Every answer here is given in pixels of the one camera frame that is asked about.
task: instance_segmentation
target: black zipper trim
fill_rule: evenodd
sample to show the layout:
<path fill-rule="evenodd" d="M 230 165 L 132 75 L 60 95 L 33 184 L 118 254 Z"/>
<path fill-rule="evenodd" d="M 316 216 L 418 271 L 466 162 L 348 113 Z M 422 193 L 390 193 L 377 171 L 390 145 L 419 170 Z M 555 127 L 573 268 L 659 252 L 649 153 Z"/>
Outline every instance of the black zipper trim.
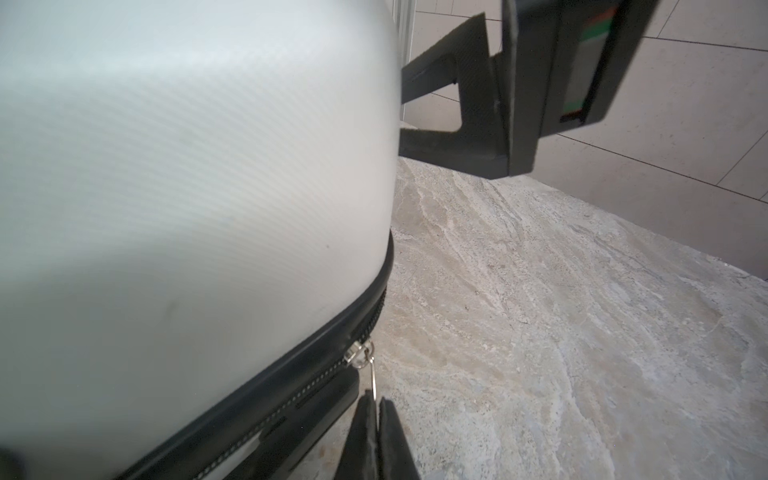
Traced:
<path fill-rule="evenodd" d="M 394 242 L 389 235 L 381 270 L 366 290 L 322 328 L 274 363 L 257 373 L 237 390 L 196 417 L 170 438 L 126 468 L 115 480 L 192 480 L 210 471 L 265 428 L 264 421 L 279 410 L 292 416 L 292 410 L 310 401 L 310 397 L 339 375 L 337 359 L 356 339 L 363 342 L 381 312 L 379 301 L 394 264 Z M 320 365 L 322 379 L 317 379 L 311 365 Z M 311 389 L 308 386 L 314 381 Z"/>
<path fill-rule="evenodd" d="M 377 300 L 376 306 L 373 309 L 373 315 L 371 315 L 371 318 L 365 324 L 365 327 L 363 327 L 362 332 L 357 338 L 358 342 L 364 343 L 370 336 L 371 332 L 373 331 L 373 328 L 376 326 L 376 323 L 379 321 L 379 316 L 381 315 L 382 309 L 384 308 L 385 297 L 386 297 L 386 289 L 384 289 L 384 292 L 382 293 L 381 297 L 379 298 L 379 300 Z M 350 346 L 352 346 L 351 343 L 346 347 L 344 351 L 346 351 Z M 202 478 L 205 478 L 205 476 L 211 473 L 212 470 L 214 470 L 217 466 L 221 465 L 221 463 L 224 460 L 229 458 L 246 442 L 248 442 L 254 436 L 256 436 L 256 434 L 261 432 L 261 430 L 265 426 L 267 426 L 270 422 L 272 422 L 283 410 L 291 406 L 293 403 L 296 403 L 297 401 L 301 400 L 312 389 L 312 387 L 315 386 L 315 384 L 331 376 L 332 374 L 336 373 L 343 366 L 345 366 L 345 364 L 346 364 L 346 361 L 344 360 L 344 355 L 342 355 L 340 359 L 336 360 L 330 367 L 328 367 L 322 373 L 320 373 L 318 376 L 312 379 L 312 381 L 307 383 L 304 387 L 302 387 L 301 390 L 297 390 L 296 393 L 294 393 L 289 400 L 286 400 L 285 402 L 283 402 L 280 406 L 274 409 L 272 413 L 270 413 L 265 419 L 261 420 L 256 424 L 256 426 L 248 430 L 248 432 L 245 435 L 243 435 L 235 443 L 230 445 L 230 447 L 227 450 L 225 450 L 224 453 L 219 455 L 216 458 L 216 460 L 213 460 L 203 470 L 197 473 L 197 475 L 192 477 L 191 480 L 202 480 Z"/>

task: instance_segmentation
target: black plastic bracket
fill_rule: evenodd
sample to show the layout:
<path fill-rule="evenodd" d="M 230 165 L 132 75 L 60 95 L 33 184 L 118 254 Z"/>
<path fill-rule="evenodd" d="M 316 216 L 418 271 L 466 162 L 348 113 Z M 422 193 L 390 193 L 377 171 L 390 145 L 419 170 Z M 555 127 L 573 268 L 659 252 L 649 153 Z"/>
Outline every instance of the black plastic bracket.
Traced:
<path fill-rule="evenodd" d="M 400 155 L 485 178 L 508 175 L 509 141 L 485 14 L 462 23 L 402 69 L 402 103 L 458 82 L 455 132 L 403 128 Z"/>

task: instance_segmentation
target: wall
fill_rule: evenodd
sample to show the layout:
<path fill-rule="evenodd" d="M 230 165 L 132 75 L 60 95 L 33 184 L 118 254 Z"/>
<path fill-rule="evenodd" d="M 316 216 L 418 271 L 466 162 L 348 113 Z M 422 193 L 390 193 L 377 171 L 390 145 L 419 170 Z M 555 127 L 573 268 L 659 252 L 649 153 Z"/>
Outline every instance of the wall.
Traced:
<path fill-rule="evenodd" d="M 498 3 L 419 0 L 412 58 L 480 11 L 495 43 Z M 661 0 L 605 121 L 542 139 L 531 175 L 767 278 L 766 23 L 765 0 Z M 457 100 L 444 88 L 405 120 L 455 130 Z"/>

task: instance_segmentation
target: black plastic part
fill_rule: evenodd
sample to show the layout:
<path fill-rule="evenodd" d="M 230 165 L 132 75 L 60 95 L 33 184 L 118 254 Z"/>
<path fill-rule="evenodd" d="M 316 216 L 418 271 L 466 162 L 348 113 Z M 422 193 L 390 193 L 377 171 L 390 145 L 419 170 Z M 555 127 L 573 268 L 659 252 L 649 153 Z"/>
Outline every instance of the black plastic part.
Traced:
<path fill-rule="evenodd" d="M 284 480 L 331 425 L 355 402 L 357 370 L 337 373 L 323 388 L 301 402 L 266 435 L 256 450 L 240 463 L 227 480 Z"/>
<path fill-rule="evenodd" d="M 376 402 L 370 390 L 360 397 L 349 426 L 334 480 L 377 480 L 379 454 L 376 438 Z"/>
<path fill-rule="evenodd" d="M 491 179 L 531 172 L 540 137 L 605 116 L 657 3 L 501 1 L 500 53 L 488 57 L 485 23 L 479 15 L 403 68 L 403 103 L 458 81 L 462 113 L 462 127 L 453 133 L 402 129 L 403 157 Z M 564 117 L 584 27 L 590 18 L 617 5 L 582 109 Z"/>
<path fill-rule="evenodd" d="M 579 38 L 588 20 L 616 6 L 618 0 L 563 0 L 561 4 L 558 43 L 552 61 L 552 75 L 541 129 L 542 137 L 571 130 L 584 124 L 581 116 L 571 121 L 561 121 L 565 92 L 568 81 L 571 79 L 571 67 L 579 46 Z M 590 106 L 585 102 L 583 111 L 589 108 Z"/>
<path fill-rule="evenodd" d="M 381 480 L 419 480 L 395 404 L 379 402 L 379 474 Z"/>
<path fill-rule="evenodd" d="M 506 177 L 508 139 L 485 15 L 462 23 L 402 69 L 402 102 L 456 81 L 462 126 L 455 132 L 403 128 L 400 155 L 479 177 Z"/>
<path fill-rule="evenodd" d="M 384 264 L 350 306 L 310 338 L 260 372 L 187 427 L 131 466 L 119 480 L 190 480 L 250 433 L 321 372 L 338 362 L 383 301 L 394 248 L 389 235 Z"/>
<path fill-rule="evenodd" d="M 24 462 L 14 452 L 0 449 L 0 480 L 24 480 Z"/>
<path fill-rule="evenodd" d="M 584 124 L 601 121 L 608 113 L 657 3 L 658 0 L 624 0 L 619 6 L 587 96 Z"/>
<path fill-rule="evenodd" d="M 518 0 L 517 45 L 502 39 L 502 53 L 516 55 L 510 177 L 533 171 L 558 39 L 558 4 L 558 0 Z"/>

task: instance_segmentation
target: green stripe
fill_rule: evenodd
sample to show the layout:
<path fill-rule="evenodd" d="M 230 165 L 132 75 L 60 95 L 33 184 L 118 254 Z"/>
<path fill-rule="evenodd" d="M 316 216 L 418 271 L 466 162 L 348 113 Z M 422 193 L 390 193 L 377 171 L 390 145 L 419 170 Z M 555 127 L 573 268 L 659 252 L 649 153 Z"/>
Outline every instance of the green stripe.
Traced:
<path fill-rule="evenodd" d="M 569 101 L 567 104 L 563 105 L 563 114 L 579 111 L 582 107 L 584 107 L 584 100 Z"/>
<path fill-rule="evenodd" d="M 614 19 L 612 18 L 607 18 L 602 22 L 589 25 L 581 33 L 581 38 L 579 38 L 579 41 L 589 40 L 590 38 L 597 37 L 599 35 L 607 33 L 608 30 L 611 30 L 611 23 L 613 20 Z"/>

